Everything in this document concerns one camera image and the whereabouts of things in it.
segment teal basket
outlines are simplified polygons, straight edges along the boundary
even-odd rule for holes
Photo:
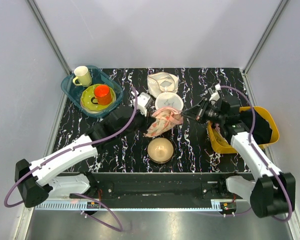
[[[84,114],[89,117],[93,118],[102,118],[109,114],[112,110],[114,110],[122,101],[124,97],[124,91],[122,87],[117,84],[114,80],[112,80],[107,74],[101,71],[96,66],[86,66],[89,69],[91,78],[92,78],[92,85],[94,84],[106,84],[111,87],[116,95],[116,101],[112,103],[106,109],[98,112],[98,113],[89,113],[81,107],[80,99],[86,87],[83,86],[76,86],[73,84],[72,80],[74,79],[75,75],[71,74],[67,76],[65,79],[62,80],[61,89],[67,95],[67,97],[76,105]]]

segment marble tabletop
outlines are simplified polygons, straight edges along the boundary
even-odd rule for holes
[[[208,93],[215,84],[232,86],[247,95],[245,84],[238,68],[117,68],[102,69],[119,83],[124,91],[123,105],[131,105],[130,89],[133,85],[139,92],[148,92],[147,75],[166,72],[179,77],[177,94],[183,99],[183,109],[190,108]],[[234,94],[223,89],[225,95]],[[84,134],[100,119],[88,117],[67,99],[59,124],[53,151],[57,151]],[[205,125],[188,119],[163,134],[174,146],[172,159],[165,164],[157,164],[149,159],[147,146],[152,138],[144,137],[136,131],[134,135],[121,138],[119,144],[108,145],[96,157],[84,160],[66,172],[121,172],[121,173],[210,173],[248,172],[243,159],[238,154],[219,154],[213,151]]]

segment black cloth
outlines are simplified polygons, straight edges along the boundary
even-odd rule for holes
[[[252,127],[252,110],[240,112],[240,119],[250,130]],[[258,145],[270,143],[272,129],[267,120],[257,112],[255,112],[255,126],[252,135]]]

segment white pouch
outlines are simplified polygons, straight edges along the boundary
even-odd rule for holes
[[[179,78],[164,71],[147,76],[149,93],[155,98],[164,92],[177,93]]]

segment mug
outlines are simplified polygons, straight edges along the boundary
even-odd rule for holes
[[[92,84],[92,79],[89,70],[86,66],[78,66],[73,72],[76,76],[72,80],[74,85],[89,87]]]
[[[108,105],[112,102],[110,88],[105,84],[97,86],[93,93],[94,97],[91,98],[93,104]]]

